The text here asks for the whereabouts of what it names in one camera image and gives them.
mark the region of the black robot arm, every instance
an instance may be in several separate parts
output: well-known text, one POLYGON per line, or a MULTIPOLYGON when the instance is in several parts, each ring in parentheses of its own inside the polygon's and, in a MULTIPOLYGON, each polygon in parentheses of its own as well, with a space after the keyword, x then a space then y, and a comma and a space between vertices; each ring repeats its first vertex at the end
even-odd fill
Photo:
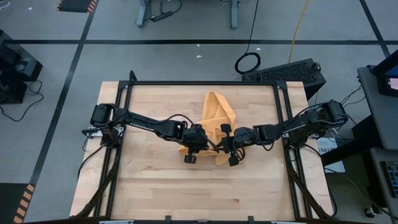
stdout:
POLYGON ((90 132, 101 131, 103 135, 101 145, 117 147, 120 133, 115 127, 134 126, 151 131, 166 141, 176 142, 187 147, 188 155, 185 156, 184 162, 194 164, 196 163, 194 154, 208 149, 208 138, 200 124, 190 122, 190 127, 188 127, 186 121, 175 121, 170 118, 157 121, 123 108, 117 108, 114 104, 100 104, 95 106, 90 120, 90 124, 96 129, 85 129, 82 132, 89 136, 90 132))
POLYGON ((283 135, 289 139, 291 146, 300 146, 307 142, 312 134, 324 132, 330 128, 344 125, 348 120, 341 103, 331 100, 308 107, 295 117, 279 124, 255 125, 253 128, 237 128, 234 136, 230 136, 231 127, 222 125, 221 130, 226 133, 219 143, 221 151, 230 153, 229 164, 235 166, 244 159, 244 148, 252 145, 273 145, 274 141, 283 135))

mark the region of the computer monitor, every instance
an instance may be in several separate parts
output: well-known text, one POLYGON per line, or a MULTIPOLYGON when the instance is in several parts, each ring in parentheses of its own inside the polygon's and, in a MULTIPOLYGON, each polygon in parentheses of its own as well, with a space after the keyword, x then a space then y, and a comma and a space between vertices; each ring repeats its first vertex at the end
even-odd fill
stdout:
POLYGON ((375 67, 369 66, 377 76, 379 93, 398 97, 398 50, 375 67))

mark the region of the cable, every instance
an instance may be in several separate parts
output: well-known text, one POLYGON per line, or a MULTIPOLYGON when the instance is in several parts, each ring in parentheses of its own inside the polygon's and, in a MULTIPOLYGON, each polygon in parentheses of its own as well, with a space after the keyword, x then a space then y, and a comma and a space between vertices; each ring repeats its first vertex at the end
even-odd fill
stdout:
MULTIPOLYGON (((178 7, 178 9, 176 11, 173 11, 173 14, 178 12, 181 8, 182 8, 182 0, 178 0, 180 2, 180 7, 178 7)), ((163 11, 163 0, 159 0, 160 2, 160 7, 159 7, 159 11, 161 14, 165 14, 165 12, 163 11)))
POLYGON ((332 169, 329 169, 329 168, 326 168, 326 167, 324 167, 324 169, 326 169, 326 170, 328 170, 328 171, 331 171, 331 172, 334 172, 334 173, 339 174, 340 176, 344 177, 344 179, 346 179, 348 182, 352 183, 352 184, 354 185, 354 187, 355 187, 359 192, 362 193, 363 197, 366 198, 366 200, 368 200, 373 206, 375 206, 376 208, 378 208, 380 211, 384 212, 386 215, 390 216, 391 218, 393 218, 393 219, 395 219, 395 220, 398 220, 398 217, 396 217, 395 215, 389 213, 387 210, 383 209, 383 208, 382 208, 381 206, 379 206, 376 202, 374 202, 372 199, 370 199, 368 196, 366 196, 366 194, 365 194, 365 193, 364 193, 364 192, 363 192, 363 191, 362 191, 350 178, 348 178, 347 176, 345 176, 345 175, 343 175, 343 174, 340 174, 339 172, 337 172, 337 171, 335 171, 335 170, 332 170, 332 169))
POLYGON ((278 134, 281 134, 281 131, 284 129, 284 128, 286 128, 288 125, 290 125, 294 120, 296 120, 299 116, 300 116, 300 114, 302 114, 303 112, 305 112, 306 110, 308 110, 308 109, 310 109, 310 108, 314 108, 314 107, 317 107, 317 106, 321 106, 321 105, 324 105, 325 103, 318 103, 318 104, 315 104, 315 105, 312 105, 312 106, 308 106, 307 108, 304 108, 304 109, 302 109, 300 112, 298 112, 288 123, 286 123, 285 125, 283 125, 283 127, 281 127, 280 129, 279 129, 279 131, 277 132, 277 135, 278 134))
POLYGON ((314 104, 316 104, 317 101, 318 101, 318 93, 319 93, 319 91, 317 91, 317 96, 315 97, 315 103, 314 104))
MULTIPOLYGON (((120 136, 124 133, 125 130, 126 130, 126 127, 124 127, 123 130, 118 134, 118 137, 120 137, 120 136)), ((87 160, 88 160, 89 158, 91 158, 92 156, 94 156, 95 154, 97 154, 102 148, 103 148, 103 146, 100 146, 97 150, 95 150, 93 153, 91 153, 91 155, 89 155, 89 156, 81 163, 81 165, 80 165, 80 167, 79 167, 79 171, 78 171, 78 173, 77 173, 77 179, 79 179, 80 171, 81 171, 81 169, 83 168, 84 164, 87 162, 87 160)))
POLYGON ((348 116, 348 118, 349 118, 355 125, 358 124, 356 121, 354 121, 354 119, 353 119, 350 115, 347 114, 347 116, 348 116))
POLYGON ((0 4, 2 3, 6 3, 5 6, 0 6, 0 11, 4 8, 7 8, 8 6, 10 6, 11 2, 10 1, 0 1, 0 4))
POLYGON ((162 121, 159 121, 159 122, 150 122, 150 121, 147 121, 147 122, 150 124, 162 124, 162 123, 168 122, 170 119, 172 119, 176 116, 181 116, 181 117, 187 119, 189 121, 189 123, 193 124, 193 121, 191 119, 189 119, 189 117, 185 116, 184 114, 175 114, 175 115, 169 116, 168 118, 166 118, 162 121))
POLYGON ((240 58, 238 58, 238 60, 235 62, 235 71, 238 72, 241 75, 257 71, 259 69, 259 67, 260 67, 260 64, 261 64, 261 58, 260 58, 259 54, 255 53, 255 52, 248 53, 249 52, 249 48, 250 48, 250 43, 251 43, 251 37, 253 35, 254 24, 256 23, 258 7, 259 7, 259 0, 257 0, 256 9, 254 10, 254 18, 253 18, 253 23, 252 23, 252 26, 251 26, 251 31, 250 31, 248 49, 246 49, 246 52, 240 58), (257 58, 257 64, 250 70, 247 70, 245 72, 240 71, 239 70, 239 63, 242 61, 242 59, 244 59, 245 57, 250 56, 250 55, 253 55, 253 56, 255 56, 257 58))
POLYGON ((84 141, 83 146, 81 147, 81 150, 82 150, 83 152, 86 151, 85 147, 86 147, 86 145, 87 145, 87 141, 88 141, 88 139, 89 139, 92 135, 93 135, 93 132, 90 133, 90 134, 87 136, 86 140, 84 141))
POLYGON ((347 103, 347 104, 344 106, 344 108, 346 108, 346 106, 348 106, 348 105, 353 105, 353 104, 359 103, 359 102, 365 100, 365 98, 366 98, 366 96, 364 96, 362 99, 360 99, 360 100, 358 100, 358 101, 355 101, 355 102, 352 102, 352 103, 347 103))
POLYGON ((234 147, 234 153, 235 153, 235 156, 238 158, 239 162, 242 161, 246 157, 246 150, 244 147, 241 147, 241 150, 236 149, 235 143, 236 143, 237 137, 244 136, 244 135, 247 135, 247 133, 235 136, 234 139, 232 140, 232 146, 234 147))
POLYGON ((4 112, 4 109, 2 108, 2 106, 0 106, 1 113, 2 113, 5 117, 9 118, 9 119, 10 119, 11 121, 13 121, 13 122, 20 122, 22 119, 24 119, 24 117, 25 117, 27 111, 30 109, 30 107, 32 107, 33 105, 35 105, 36 103, 38 103, 38 102, 40 102, 40 101, 42 101, 42 100, 44 99, 44 95, 40 93, 40 90, 42 89, 42 86, 43 86, 43 83, 42 83, 40 80, 36 80, 36 81, 31 82, 31 83, 29 84, 29 91, 31 91, 33 94, 26 93, 26 95, 29 95, 29 96, 40 95, 41 98, 38 99, 38 100, 36 100, 35 102, 31 103, 31 104, 26 108, 26 110, 25 110, 25 112, 22 114, 21 118, 15 119, 15 118, 12 118, 11 116, 7 115, 7 114, 4 112), (40 86, 39 86, 39 89, 38 89, 37 91, 34 91, 34 90, 32 90, 32 84, 33 84, 33 83, 36 83, 36 82, 40 83, 40 86))
MULTIPOLYGON (((253 135, 256 136, 256 138, 259 140, 259 142, 261 142, 260 136, 259 136, 255 131, 253 131, 253 130, 251 130, 251 129, 250 129, 249 131, 250 131, 250 133, 252 133, 253 135)), ((264 144, 262 144, 261 146, 262 146, 266 151, 271 151, 271 149, 274 147, 274 143, 275 143, 275 138, 272 139, 271 147, 270 147, 269 149, 267 149, 267 148, 266 148, 266 145, 264 145, 264 144)))
POLYGON ((362 89, 362 85, 360 85, 356 90, 354 90, 352 93, 350 93, 348 96, 346 96, 346 97, 341 101, 341 104, 342 104, 342 105, 345 104, 345 103, 349 100, 349 98, 350 98, 354 93, 356 93, 357 91, 359 91, 360 89, 362 89))
POLYGON ((219 152, 220 150, 218 149, 218 147, 216 146, 216 144, 214 144, 213 141, 211 141, 206 134, 200 133, 200 135, 202 135, 203 137, 205 137, 205 139, 210 143, 210 145, 213 147, 213 149, 217 152, 219 152))
POLYGON ((339 136, 339 137, 342 138, 342 139, 345 139, 345 140, 350 140, 350 141, 354 141, 354 140, 355 140, 355 139, 349 139, 349 138, 346 138, 346 137, 344 137, 344 136, 341 136, 341 135, 339 135, 338 133, 336 133, 336 135, 339 136))
POLYGON ((89 155, 89 156, 81 163, 81 165, 80 165, 80 167, 79 167, 79 171, 78 171, 78 173, 77 173, 77 179, 79 179, 81 168, 83 168, 83 165, 87 162, 87 160, 88 160, 89 158, 91 158, 92 156, 94 156, 95 154, 97 154, 97 152, 99 152, 102 148, 103 148, 103 146, 100 146, 97 150, 95 150, 93 153, 91 153, 91 155, 89 155))
POLYGON ((299 30, 301 21, 303 20, 303 17, 304 17, 304 14, 305 14, 305 10, 307 10, 308 2, 309 2, 309 0, 306 0, 306 1, 305 1, 304 9, 303 9, 303 11, 301 12, 300 19, 298 20, 296 29, 294 30, 294 35, 293 35, 293 40, 292 40, 292 46, 291 46, 291 48, 290 48, 289 63, 290 63, 290 61, 292 60, 293 49, 294 49, 294 42, 295 42, 295 40, 296 40, 296 34, 297 34, 297 31, 299 30))
POLYGON ((334 197, 333 194, 331 193, 330 189, 328 189, 328 190, 329 190, 329 195, 330 195, 330 199, 331 199, 331 202, 332 202, 332 204, 333 204, 333 210, 334 210, 334 212, 333 212, 333 214, 331 214, 331 216, 332 216, 333 218, 335 218, 336 215, 337 215, 337 203, 336 203, 335 197, 334 197))
POLYGON ((321 154, 319 153, 319 151, 316 150, 314 147, 312 147, 312 146, 310 146, 310 145, 308 145, 308 144, 306 144, 306 143, 303 143, 302 145, 305 146, 305 147, 308 147, 308 148, 312 149, 312 151, 314 151, 316 154, 318 154, 319 157, 322 158, 322 155, 321 155, 321 154))

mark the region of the table leg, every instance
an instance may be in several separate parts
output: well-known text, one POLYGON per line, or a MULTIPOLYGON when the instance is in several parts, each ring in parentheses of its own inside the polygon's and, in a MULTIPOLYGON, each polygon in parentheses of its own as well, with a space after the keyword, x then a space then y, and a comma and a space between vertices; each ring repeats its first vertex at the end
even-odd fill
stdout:
POLYGON ((150 11, 150 1, 151 0, 139 0, 140 8, 136 21, 138 27, 142 27, 145 22, 145 18, 148 16, 147 13, 150 11))
POLYGON ((231 2, 231 29, 238 28, 238 0, 231 2))

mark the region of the black cable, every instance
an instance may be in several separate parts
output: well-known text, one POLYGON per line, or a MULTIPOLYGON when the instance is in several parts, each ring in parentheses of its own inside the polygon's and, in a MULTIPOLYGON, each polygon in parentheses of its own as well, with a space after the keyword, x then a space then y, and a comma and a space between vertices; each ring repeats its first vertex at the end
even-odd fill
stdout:
MULTIPOLYGON (((182 0, 178 0, 178 1, 180 1, 180 7, 178 7, 178 9, 176 11, 173 11, 173 14, 178 12, 182 8, 182 0)), ((159 0, 159 2, 160 2, 159 11, 161 14, 165 14, 165 12, 163 11, 163 0, 159 0)))
POLYGON ((319 157, 322 158, 322 155, 321 155, 321 154, 319 153, 319 151, 316 150, 314 147, 312 147, 312 146, 310 146, 310 145, 308 145, 308 144, 306 144, 306 143, 303 143, 302 145, 305 146, 305 147, 308 147, 308 148, 312 149, 312 151, 314 151, 316 154, 318 154, 319 157))
POLYGON ((255 72, 255 71, 257 71, 257 70, 259 69, 259 67, 260 67, 260 64, 261 64, 261 58, 260 58, 260 55, 259 55, 259 54, 255 53, 255 52, 248 53, 248 52, 249 52, 249 48, 250 48, 250 43, 251 43, 251 37, 252 37, 252 35, 253 35, 254 24, 256 23, 256 16, 257 16, 257 9, 258 9, 258 7, 259 7, 259 0, 257 0, 256 10, 254 11, 254 18, 253 18, 253 23, 252 23, 252 26, 251 26, 251 32, 250 32, 250 38, 249 38, 248 49, 247 49, 246 52, 245 52, 240 58, 238 58, 238 60, 235 62, 235 71, 238 72, 238 73, 241 74, 241 75, 244 75, 244 74, 246 74, 246 73, 250 73, 250 72, 255 72), (239 70, 239 63, 242 61, 242 59, 244 59, 245 57, 250 56, 250 55, 253 55, 253 56, 255 56, 255 57, 257 58, 257 64, 256 64, 252 69, 250 69, 250 70, 247 70, 247 71, 245 71, 245 72, 240 71, 240 70, 239 70))
POLYGON ((344 136, 342 136, 342 135, 340 135, 340 134, 338 134, 338 133, 335 133, 335 134, 336 134, 337 136, 341 137, 342 139, 345 139, 345 140, 350 140, 350 141, 354 141, 354 140, 355 140, 355 139, 346 138, 346 137, 344 137, 344 136))
POLYGON ((319 91, 317 91, 317 96, 315 97, 315 103, 314 104, 316 104, 317 101, 318 101, 318 93, 319 93, 319 91))
POLYGON ((166 119, 164 119, 162 121, 158 121, 158 122, 150 122, 150 121, 147 121, 147 122, 149 124, 162 124, 162 123, 168 122, 170 119, 172 119, 172 118, 174 118, 176 116, 181 116, 181 117, 187 119, 189 121, 189 123, 193 124, 193 121, 191 119, 189 119, 189 117, 185 116, 184 114, 175 114, 175 115, 169 116, 168 118, 166 118, 166 119))
POLYGON ((337 215, 337 203, 336 203, 335 197, 334 197, 333 194, 331 193, 330 189, 329 189, 329 195, 330 195, 330 199, 331 199, 331 202, 332 202, 332 204, 333 204, 333 210, 334 210, 334 212, 333 212, 333 214, 331 214, 331 216, 332 216, 333 218, 335 218, 336 215, 337 215))
POLYGON ((331 142, 333 142, 333 143, 338 143, 338 144, 341 144, 341 142, 338 142, 336 139, 334 140, 334 141, 332 141, 329 137, 326 137, 326 136, 324 136, 324 138, 327 138, 327 139, 329 139, 329 141, 331 141, 331 142))
POLYGON ((102 148, 103 148, 103 146, 100 146, 97 150, 95 150, 93 153, 91 153, 91 155, 89 155, 89 156, 81 163, 81 165, 80 165, 80 167, 79 167, 79 171, 78 171, 78 173, 77 173, 77 179, 79 179, 81 168, 83 168, 83 165, 87 162, 87 160, 88 160, 89 158, 91 158, 92 156, 94 156, 95 154, 97 154, 97 152, 99 152, 102 148))
POLYGON ((349 100, 349 98, 350 98, 354 93, 356 93, 357 91, 359 91, 360 89, 362 89, 362 85, 360 85, 356 90, 354 90, 352 93, 350 93, 348 96, 346 96, 346 97, 341 101, 341 104, 342 104, 342 105, 345 104, 345 103, 349 100))
POLYGON ((352 103, 347 103, 346 105, 344 105, 344 108, 346 108, 346 106, 348 106, 348 105, 353 105, 353 104, 359 103, 359 102, 365 100, 365 98, 366 98, 366 96, 364 96, 362 99, 360 99, 358 101, 355 101, 355 102, 352 102, 352 103))
POLYGON ((348 178, 347 176, 345 176, 344 174, 340 174, 339 172, 326 168, 324 167, 324 169, 334 172, 336 174, 339 174, 340 176, 344 177, 344 179, 346 179, 348 182, 352 183, 354 185, 354 187, 362 193, 363 197, 366 198, 366 200, 368 200, 373 206, 375 206, 376 208, 378 208, 380 211, 384 212, 386 215, 390 216, 391 218, 398 220, 398 217, 396 217, 395 215, 389 213, 387 210, 383 209, 381 206, 379 206, 376 202, 374 202, 372 199, 370 199, 350 178, 348 178))
POLYGON ((210 145, 213 147, 213 149, 216 151, 216 152, 219 152, 220 150, 218 149, 218 147, 216 146, 216 144, 214 144, 214 142, 213 141, 211 141, 207 136, 206 136, 206 134, 203 134, 203 133, 200 133, 203 137, 205 137, 205 139, 210 143, 210 145))
MULTIPOLYGON (((124 133, 125 130, 126 130, 126 127, 123 127, 123 130, 118 134, 118 137, 120 137, 120 136, 124 133)), ((83 168, 84 164, 87 162, 87 160, 88 160, 89 158, 91 158, 92 156, 94 156, 95 154, 97 154, 102 148, 103 148, 103 146, 100 146, 97 150, 95 150, 93 153, 91 153, 91 155, 89 155, 89 156, 81 163, 81 165, 80 165, 80 167, 79 167, 79 171, 78 171, 78 173, 77 173, 77 179, 79 179, 80 171, 81 171, 81 169, 83 168)))
POLYGON ((42 89, 42 86, 43 86, 43 83, 42 83, 40 80, 36 80, 36 81, 31 82, 31 83, 29 84, 29 91, 31 91, 33 94, 26 93, 26 95, 29 95, 29 96, 40 95, 41 97, 40 97, 40 99, 38 99, 38 100, 36 100, 35 102, 31 103, 31 104, 26 108, 26 110, 25 110, 24 114, 21 116, 21 118, 15 119, 15 118, 12 118, 11 116, 7 115, 7 114, 4 112, 4 109, 2 108, 2 106, 0 106, 1 113, 2 113, 5 117, 9 118, 9 119, 10 119, 11 121, 13 121, 13 122, 20 122, 22 119, 24 119, 24 117, 25 117, 27 111, 30 109, 30 107, 32 107, 33 105, 35 105, 36 103, 38 103, 38 102, 40 102, 40 101, 42 101, 42 100, 44 99, 44 95, 40 93, 40 90, 42 89), (38 89, 37 91, 34 91, 34 90, 32 90, 32 84, 33 84, 33 83, 36 83, 36 82, 40 83, 40 86, 39 86, 39 89, 38 89))
POLYGON ((238 154, 238 150, 236 149, 235 143, 236 143, 236 138, 241 137, 241 136, 244 136, 244 135, 247 135, 247 133, 234 136, 234 138, 233 138, 233 140, 232 140, 232 146, 233 146, 233 148, 234 148, 234 153, 235 153, 235 156, 238 158, 238 161, 239 161, 239 162, 242 161, 242 160, 244 159, 244 156, 243 156, 243 155, 246 155, 246 152, 245 152, 245 149, 242 147, 242 151, 239 151, 239 152, 241 153, 241 155, 239 155, 239 154, 238 154))
MULTIPOLYGON (((251 129, 250 129, 249 131, 250 131, 250 133, 252 133, 253 135, 256 136, 256 138, 259 140, 259 142, 261 142, 260 136, 259 136, 254 130, 251 130, 251 129)), ((272 139, 271 147, 270 147, 269 149, 267 149, 267 148, 266 148, 266 145, 264 145, 264 144, 261 144, 261 146, 262 146, 266 151, 271 151, 271 149, 274 147, 274 143, 275 143, 275 138, 272 139)))
POLYGON ((354 119, 353 119, 349 114, 347 114, 347 116, 348 116, 348 118, 349 118, 355 125, 358 124, 356 121, 354 121, 354 119))
POLYGON ((90 134, 87 136, 87 138, 85 139, 85 141, 84 141, 84 143, 83 143, 83 146, 81 147, 81 150, 82 150, 83 152, 86 151, 85 147, 86 147, 86 145, 87 145, 87 141, 88 141, 88 139, 93 135, 93 133, 94 133, 94 132, 90 133, 90 134))

